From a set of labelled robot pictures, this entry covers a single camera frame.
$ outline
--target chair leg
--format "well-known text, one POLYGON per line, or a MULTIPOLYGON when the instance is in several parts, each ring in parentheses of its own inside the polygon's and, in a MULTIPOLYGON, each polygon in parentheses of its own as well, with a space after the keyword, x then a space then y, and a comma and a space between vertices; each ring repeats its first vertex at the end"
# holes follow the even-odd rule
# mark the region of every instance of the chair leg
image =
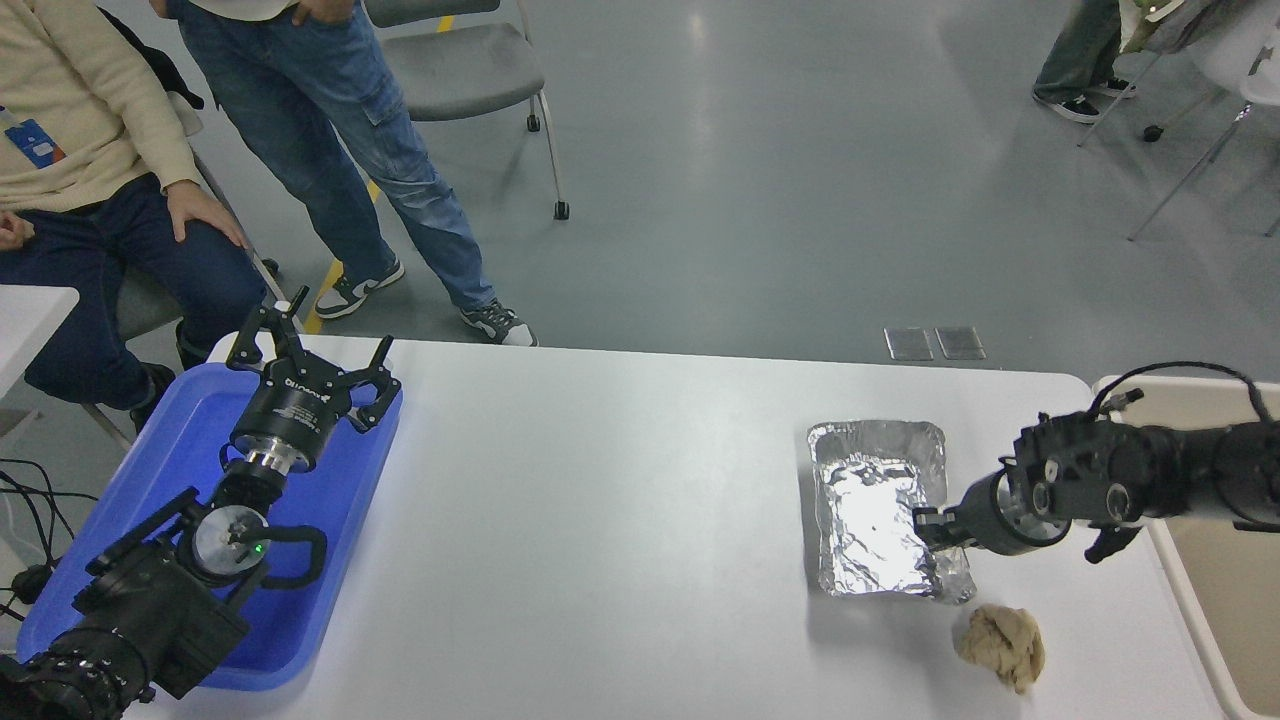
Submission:
POLYGON ((525 127, 529 128, 529 132, 543 129, 543 126, 538 122, 538 104, 532 97, 529 99, 529 118, 525 119, 525 127))
MULTIPOLYGON (((227 201, 227 193, 223 192, 221 186, 218 184, 216 179, 214 179, 214 174, 209 172, 209 165, 205 165, 205 160, 201 159, 200 154, 196 152, 195 149, 191 150, 191 155, 196 160, 196 172, 205 179, 205 184, 209 186, 209 191, 214 193, 214 197, 216 197, 218 201, 223 204, 223 208, 227 208, 227 211, 236 218, 237 223, 239 223, 239 217, 236 215, 236 210, 232 208, 232 204, 227 201)), ((262 275, 262 282, 265 282, 268 290, 271 291, 271 296, 275 297, 276 301, 288 302, 291 299, 284 295, 284 288, 280 287, 280 283, 275 282, 275 274, 268 270, 266 265, 262 264, 262 259, 257 256, 257 251, 253 250, 252 242, 250 242, 248 255, 250 260, 253 263, 253 268, 257 270, 257 274, 262 275)), ((301 333, 302 320, 294 316, 293 327, 301 333)))
MULTIPOLYGON (((1147 63, 1147 67, 1144 67, 1144 68, 1143 68, 1142 70, 1139 70, 1139 72, 1138 72, 1138 74, 1137 74, 1137 76, 1134 76, 1134 78, 1133 78, 1132 81, 1129 81, 1129 82, 1130 82, 1130 83, 1132 83, 1132 85, 1133 85, 1134 87, 1138 87, 1138 81, 1140 81, 1140 79, 1142 79, 1142 76, 1147 74, 1147 70, 1149 70, 1149 69, 1151 69, 1151 68, 1152 68, 1152 67, 1153 67, 1153 65, 1156 64, 1156 60, 1158 60, 1158 59, 1160 59, 1160 55, 1156 55, 1156 56, 1153 56, 1153 58, 1151 59, 1151 61, 1149 61, 1149 63, 1147 63)), ((1082 138, 1080 138, 1080 142, 1076 142, 1076 143, 1075 143, 1075 146, 1076 146, 1076 147, 1083 147, 1083 146, 1084 146, 1084 143, 1085 143, 1085 142, 1088 142, 1089 137, 1091 137, 1091 136, 1092 136, 1092 135, 1093 135, 1094 132, 1097 132, 1097 129, 1098 129, 1098 126, 1101 126, 1101 124, 1102 124, 1103 122, 1106 122, 1106 119, 1107 119, 1107 115, 1110 115, 1110 114, 1111 114, 1111 110, 1115 110, 1115 109, 1116 109, 1116 105, 1119 105, 1119 104, 1120 104, 1120 100, 1123 100, 1123 97, 1115 97, 1115 99, 1112 99, 1112 100, 1111 100, 1111 104, 1110 104, 1110 105, 1107 105, 1107 109, 1106 109, 1106 110, 1103 110, 1103 111, 1102 111, 1102 115, 1101 115, 1101 117, 1100 117, 1100 118, 1097 119, 1097 122, 1096 122, 1096 123, 1093 123, 1093 126, 1092 126, 1092 127, 1089 128, 1089 132, 1084 133, 1084 137, 1082 137, 1082 138)))
POLYGON ((1197 160, 1194 165, 1192 165, 1192 169, 1188 170, 1185 176, 1183 176, 1183 179, 1178 181, 1178 184, 1175 184, 1174 188, 1169 191, 1169 195, 1166 195, 1165 199, 1161 200, 1158 205, 1156 205, 1156 209, 1152 210, 1149 215, 1147 215, 1147 219, 1144 219, 1142 224, 1138 225, 1137 229, 1134 229, 1126 236, 1130 242, 1133 242, 1134 238, 1138 237, 1138 233, 1140 233, 1143 228, 1147 227, 1147 223, 1153 220, 1156 215, 1160 213, 1160 210, 1170 200, 1172 200, 1174 195, 1183 187, 1183 184, 1187 183, 1188 179, 1190 179, 1192 176, 1194 176, 1206 164, 1212 163, 1213 160, 1217 159, 1219 152, 1221 152, 1222 147, 1226 146, 1226 142, 1231 140, 1231 136, 1235 135, 1235 131, 1240 129, 1240 122, 1244 120, 1244 118, 1248 118, 1252 110, 1253 110, 1253 102, 1245 102, 1244 108, 1242 108, 1240 111, 1235 114, 1235 119, 1231 120, 1231 126, 1226 128, 1226 132, 1222 133, 1222 137, 1217 138, 1217 141, 1212 146, 1210 146, 1210 149, 1206 150, 1203 155, 1201 155, 1199 160, 1197 160))
POLYGON ((1156 142, 1157 140, 1160 140, 1160 137, 1162 135, 1165 135, 1166 129, 1174 127, 1175 123, 1181 122, 1181 119, 1185 118, 1187 115, 1189 115, 1193 110, 1196 110, 1201 105, 1206 105, 1206 104, 1210 104, 1210 102, 1216 102, 1216 101, 1221 100, 1225 96, 1226 96, 1226 91, 1225 90, 1222 90, 1221 87, 1213 86, 1212 90, 1204 92, 1203 95, 1201 95, 1199 97, 1197 97, 1194 101, 1192 101, 1189 105, 1185 105, 1184 108, 1181 108, 1180 110, 1178 110, 1172 115, 1165 118, 1165 120, 1162 120, 1160 123, 1149 124, 1146 128, 1143 128, 1143 131, 1142 131, 1142 140, 1144 140, 1146 142, 1156 142))
POLYGON ((111 439, 115 441, 115 445, 120 446, 120 450, 128 452, 129 448, 133 447, 133 443, 129 442, 129 438, 124 437, 124 433, 120 432, 120 428, 116 428, 115 423, 113 423, 97 405, 91 405, 86 402, 81 405, 81 407, 83 407, 84 411, 88 413, 88 416, 92 418, 95 423, 97 423, 97 427, 102 428, 102 432, 105 432, 108 436, 110 436, 111 439))
POLYGON ((538 104, 543 109, 543 118, 547 120, 547 147, 552 154, 552 176, 556 178, 556 219, 568 219, 568 202, 564 201, 564 181, 561 178, 559 154, 556 151, 556 129, 552 126, 552 110, 547 105, 547 94, 538 91, 538 104))

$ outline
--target black shoe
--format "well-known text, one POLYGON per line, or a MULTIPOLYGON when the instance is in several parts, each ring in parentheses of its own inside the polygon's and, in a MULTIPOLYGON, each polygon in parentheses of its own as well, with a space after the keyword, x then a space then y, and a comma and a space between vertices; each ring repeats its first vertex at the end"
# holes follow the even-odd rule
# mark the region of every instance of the black shoe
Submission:
POLYGON ((133 430, 141 433, 142 425, 147 423, 151 414, 155 413, 156 405, 160 405, 160 398, 164 397, 164 392, 169 389, 173 380, 177 379, 173 370, 165 368, 164 365, 157 365, 155 363, 143 363, 142 369, 146 370, 147 378, 151 380, 151 400, 146 404, 129 410, 129 419, 133 420, 133 430))
POLYGON ((475 310, 458 310, 462 322, 484 331, 489 342, 494 345, 517 345, 524 347, 538 347, 538 337, 529 329, 515 310, 504 307, 502 302, 494 300, 484 307, 475 310))
POLYGON ((187 320, 178 320, 178 327, 173 329, 173 337, 178 343, 178 361, 182 363, 183 370, 189 370, 196 365, 204 365, 205 360, 209 360, 207 352, 197 352, 191 347, 191 343, 183 342, 182 340, 182 324, 187 320))
POLYGON ((404 277, 404 265, 397 260, 387 269, 379 278, 369 278, 364 282, 351 282, 351 278, 346 273, 338 282, 333 283, 333 287, 324 291, 324 293, 316 299, 315 310, 316 316, 324 320, 333 320, 334 318, 342 318, 343 315, 349 315, 360 306, 365 304, 365 299, 369 293, 384 288, 393 282, 404 277))
POLYGON ((1098 115, 1101 114, 1098 113, 1098 109, 1089 102, 1089 99, 1083 95, 1075 97, 1074 100, 1068 100, 1066 102, 1051 102, 1034 92, 1032 92, 1032 97, 1059 115, 1085 126, 1092 126, 1098 122, 1098 115))
POLYGON ((1138 86, 1133 85, 1126 79, 1120 79, 1114 77, 1106 82, 1101 82, 1089 88, 1089 92, 1097 92, 1098 95, 1106 95, 1107 97, 1119 97, 1121 100, 1128 100, 1138 95, 1138 86))

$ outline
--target blue jeans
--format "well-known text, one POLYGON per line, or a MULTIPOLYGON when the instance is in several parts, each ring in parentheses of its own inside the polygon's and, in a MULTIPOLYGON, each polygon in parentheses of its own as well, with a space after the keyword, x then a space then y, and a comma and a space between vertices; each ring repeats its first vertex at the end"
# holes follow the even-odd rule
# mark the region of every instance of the blue jeans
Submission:
POLYGON ((0 283, 74 287, 79 301, 27 368, 26 379, 60 400, 128 410, 151 383, 124 347, 115 309, 125 264, 156 278, 184 313, 179 342, 207 356, 236 332, 266 293, 248 254, 212 227, 191 222, 173 237, 155 176, 124 184, 99 205, 72 213, 18 213, 36 228, 20 250, 0 252, 0 283))
POLYGON ((308 18, 294 27, 292 8, 260 23, 232 20, 187 0, 169 0, 169 14, 244 143, 306 205, 351 281, 381 277, 394 255, 337 136, 387 193, 453 304, 474 310, 494 300, 466 214, 428 159, 358 1, 340 26, 308 18))
POLYGON ((1033 91, 1046 102, 1075 100, 1084 88, 1115 77, 1119 51, 1116 0, 1079 0, 1044 59, 1033 91))

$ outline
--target man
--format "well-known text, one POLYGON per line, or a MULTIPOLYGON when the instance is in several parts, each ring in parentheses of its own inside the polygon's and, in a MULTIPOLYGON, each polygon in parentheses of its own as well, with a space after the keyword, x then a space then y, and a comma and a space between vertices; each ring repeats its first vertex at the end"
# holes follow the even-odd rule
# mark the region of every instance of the man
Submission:
POLYGON ((1138 88, 1115 77, 1120 51, 1120 9, 1116 0, 1080 0, 1053 42, 1032 97, 1059 115, 1080 123, 1098 122, 1087 94, 1133 97, 1138 88))
POLYGON ((151 68, 90 0, 0 0, 0 283, 79 292, 26 379, 129 410, 141 429, 174 373, 120 340, 125 264, 178 300, 191 366, 265 295, 244 236, 196 184, 151 68))
POLYGON ((428 159, 362 8, 353 0, 150 1, 178 22, 244 143, 306 205, 342 261, 343 275, 316 300, 319 316, 348 315, 404 274, 340 136, 462 320, 495 343, 538 345, 485 277, 471 225, 428 159))

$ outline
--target aluminum foil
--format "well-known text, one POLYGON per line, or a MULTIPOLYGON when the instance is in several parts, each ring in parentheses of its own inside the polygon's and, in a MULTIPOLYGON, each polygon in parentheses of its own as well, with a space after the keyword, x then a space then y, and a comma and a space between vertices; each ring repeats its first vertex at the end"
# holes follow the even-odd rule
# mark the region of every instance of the aluminum foil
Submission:
POLYGON ((859 420, 809 430, 819 534, 818 584, 836 597, 900 592, 960 605, 977 588, 961 548, 931 552, 911 509, 947 498, 942 430, 859 420))

